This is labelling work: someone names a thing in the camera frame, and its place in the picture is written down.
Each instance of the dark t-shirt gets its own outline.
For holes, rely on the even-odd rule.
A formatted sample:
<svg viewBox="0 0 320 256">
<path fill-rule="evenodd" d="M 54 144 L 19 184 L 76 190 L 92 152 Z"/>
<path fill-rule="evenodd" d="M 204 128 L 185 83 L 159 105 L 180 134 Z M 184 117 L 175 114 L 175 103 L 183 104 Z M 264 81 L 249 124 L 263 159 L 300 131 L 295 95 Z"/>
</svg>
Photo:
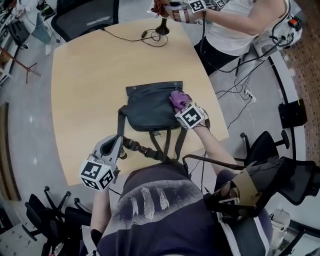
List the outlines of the dark t-shirt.
<svg viewBox="0 0 320 256">
<path fill-rule="evenodd" d="M 220 172 L 215 189 L 234 176 Z M 263 215 L 263 222 L 269 222 L 266 212 Z M 199 188 L 181 165 L 164 163 L 129 176 L 97 250 L 101 256 L 232 255 Z"/>
</svg>

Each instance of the purple cloth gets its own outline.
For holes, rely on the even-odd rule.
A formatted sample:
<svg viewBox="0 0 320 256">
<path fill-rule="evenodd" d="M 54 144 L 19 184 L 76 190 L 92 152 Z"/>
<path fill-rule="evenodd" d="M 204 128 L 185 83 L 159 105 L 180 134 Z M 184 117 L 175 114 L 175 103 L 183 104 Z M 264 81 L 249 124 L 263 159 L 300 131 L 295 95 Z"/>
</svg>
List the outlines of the purple cloth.
<svg viewBox="0 0 320 256">
<path fill-rule="evenodd" d="M 171 92 L 169 98 L 176 112 L 181 111 L 191 101 L 191 97 L 188 94 L 177 90 Z"/>
</svg>

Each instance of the glove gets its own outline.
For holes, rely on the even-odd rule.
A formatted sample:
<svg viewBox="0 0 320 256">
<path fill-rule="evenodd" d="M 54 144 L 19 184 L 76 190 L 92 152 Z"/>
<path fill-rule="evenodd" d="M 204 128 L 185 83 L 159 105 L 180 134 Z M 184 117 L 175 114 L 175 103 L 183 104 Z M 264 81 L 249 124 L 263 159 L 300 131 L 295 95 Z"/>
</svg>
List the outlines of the glove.
<svg viewBox="0 0 320 256">
<path fill-rule="evenodd" d="M 171 92 L 169 99 L 171 100 L 176 113 L 181 111 L 192 101 L 188 94 L 177 90 Z"/>
<path fill-rule="evenodd" d="M 164 18 L 168 18 L 169 13 L 167 13 L 164 6 L 169 6 L 169 5 L 170 5 L 169 0 L 154 0 L 154 6 L 151 9 L 151 11 L 158 14 L 158 16 L 161 15 Z"/>
</svg>

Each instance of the white tank top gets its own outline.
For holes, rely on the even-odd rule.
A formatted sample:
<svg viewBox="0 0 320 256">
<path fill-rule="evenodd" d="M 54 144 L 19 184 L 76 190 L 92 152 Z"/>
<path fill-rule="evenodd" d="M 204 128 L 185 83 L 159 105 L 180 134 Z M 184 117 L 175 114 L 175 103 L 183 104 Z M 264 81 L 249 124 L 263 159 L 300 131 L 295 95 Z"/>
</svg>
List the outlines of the white tank top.
<svg viewBox="0 0 320 256">
<path fill-rule="evenodd" d="M 284 1 L 286 3 L 286 12 L 283 16 L 287 14 L 289 6 L 289 0 Z M 220 12 L 248 17 L 253 6 L 253 0 L 230 0 Z M 279 22 L 283 16 L 273 22 L 273 24 L 271 24 L 265 31 L 272 29 L 272 27 Z M 213 23 L 206 35 L 206 39 L 210 45 L 222 53 L 232 56 L 241 56 L 249 51 L 250 44 L 256 36 L 257 34 L 249 35 Z"/>
</svg>

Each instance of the person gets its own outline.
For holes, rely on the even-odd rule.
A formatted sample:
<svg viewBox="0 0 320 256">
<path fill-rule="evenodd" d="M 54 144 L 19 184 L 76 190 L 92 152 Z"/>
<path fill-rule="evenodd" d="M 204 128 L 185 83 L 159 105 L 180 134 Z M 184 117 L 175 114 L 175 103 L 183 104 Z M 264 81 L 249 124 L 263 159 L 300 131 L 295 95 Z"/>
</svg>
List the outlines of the person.
<svg viewBox="0 0 320 256">
<path fill-rule="evenodd" d="M 209 158 L 236 164 L 205 125 L 197 125 L 193 132 Z M 230 169 L 212 166 L 215 190 L 235 177 Z M 263 210 L 259 219 L 270 243 L 268 213 Z M 97 192 L 90 230 L 101 256 L 232 255 L 217 216 L 207 210 L 202 192 L 180 163 L 163 162 L 132 172 L 113 214 L 109 190 Z M 83 247 L 80 255 L 86 253 Z"/>
<path fill-rule="evenodd" d="M 194 49 L 208 76 L 247 53 L 258 35 L 271 30 L 288 13 L 289 1 L 230 0 L 220 11 L 207 9 L 204 18 L 212 25 L 203 42 L 200 40 Z M 169 0 L 155 0 L 155 5 L 159 3 L 168 5 Z M 184 15 L 188 23 L 188 12 L 184 11 Z M 172 18 L 181 21 L 177 11 Z M 194 14 L 194 19 L 202 18 L 202 11 Z"/>
<path fill-rule="evenodd" d="M 11 13 L 16 10 L 19 13 L 15 15 L 14 21 L 21 21 L 31 35 L 45 44 L 45 55 L 51 53 L 52 45 L 50 44 L 52 32 L 48 32 L 48 27 L 44 25 L 44 20 L 40 11 L 37 9 L 37 0 L 5 0 L 3 8 L 12 8 Z"/>
</svg>

